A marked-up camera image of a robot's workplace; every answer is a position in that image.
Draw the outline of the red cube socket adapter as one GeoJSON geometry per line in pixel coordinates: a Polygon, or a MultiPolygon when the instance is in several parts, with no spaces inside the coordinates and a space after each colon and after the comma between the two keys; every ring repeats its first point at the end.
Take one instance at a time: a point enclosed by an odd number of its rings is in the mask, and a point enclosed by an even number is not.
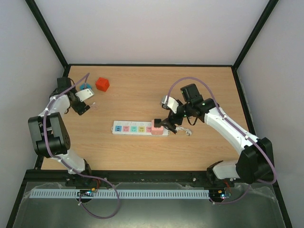
{"type": "Polygon", "coordinates": [[[106,92],[110,86],[109,80],[103,77],[99,77],[95,83],[97,90],[106,92]]]}

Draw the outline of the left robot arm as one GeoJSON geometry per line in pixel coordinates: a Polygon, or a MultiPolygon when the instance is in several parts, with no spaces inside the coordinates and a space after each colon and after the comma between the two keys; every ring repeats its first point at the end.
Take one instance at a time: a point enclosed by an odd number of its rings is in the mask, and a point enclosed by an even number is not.
{"type": "Polygon", "coordinates": [[[91,175],[92,171],[88,162],[72,150],[62,116],[68,112],[69,108],[73,108],[79,115],[90,108],[84,103],[86,99],[80,98],[76,90],[76,86],[84,82],[84,92],[88,92],[88,97],[94,95],[93,91],[87,87],[88,76],[89,74],[86,74],[76,83],[68,77],[58,78],[57,89],[49,96],[46,108],[39,115],[28,119],[35,153],[59,162],[67,168],[69,174],[78,174],[82,177],[91,175]]]}

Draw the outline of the black power adapter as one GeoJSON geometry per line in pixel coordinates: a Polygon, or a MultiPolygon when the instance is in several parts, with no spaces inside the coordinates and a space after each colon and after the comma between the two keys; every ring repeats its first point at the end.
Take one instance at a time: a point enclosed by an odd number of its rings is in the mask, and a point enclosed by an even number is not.
{"type": "Polygon", "coordinates": [[[161,119],[154,119],[154,124],[153,124],[153,126],[155,127],[155,128],[160,128],[162,125],[162,120],[161,119]]]}

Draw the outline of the blue plug adapter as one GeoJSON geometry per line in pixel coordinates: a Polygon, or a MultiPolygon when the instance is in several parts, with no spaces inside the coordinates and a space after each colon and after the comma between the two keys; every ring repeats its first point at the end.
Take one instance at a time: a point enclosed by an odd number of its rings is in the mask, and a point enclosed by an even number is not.
{"type": "Polygon", "coordinates": [[[91,85],[89,83],[83,83],[81,86],[80,86],[80,90],[85,90],[85,89],[91,89],[91,85]]]}

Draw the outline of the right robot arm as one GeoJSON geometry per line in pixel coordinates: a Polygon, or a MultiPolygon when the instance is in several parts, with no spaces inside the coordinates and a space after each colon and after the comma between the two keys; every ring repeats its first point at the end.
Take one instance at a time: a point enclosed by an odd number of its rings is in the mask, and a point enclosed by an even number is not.
{"type": "Polygon", "coordinates": [[[272,143],[260,139],[233,121],[214,99],[204,99],[195,84],[181,88],[184,103],[165,95],[161,100],[164,109],[169,110],[168,117],[157,120],[155,126],[163,126],[176,133],[183,119],[200,120],[216,130],[236,150],[236,161],[218,161],[207,168],[207,180],[212,186],[218,186],[224,179],[240,179],[252,184],[263,182],[263,178],[274,173],[271,159],[272,143]]]}

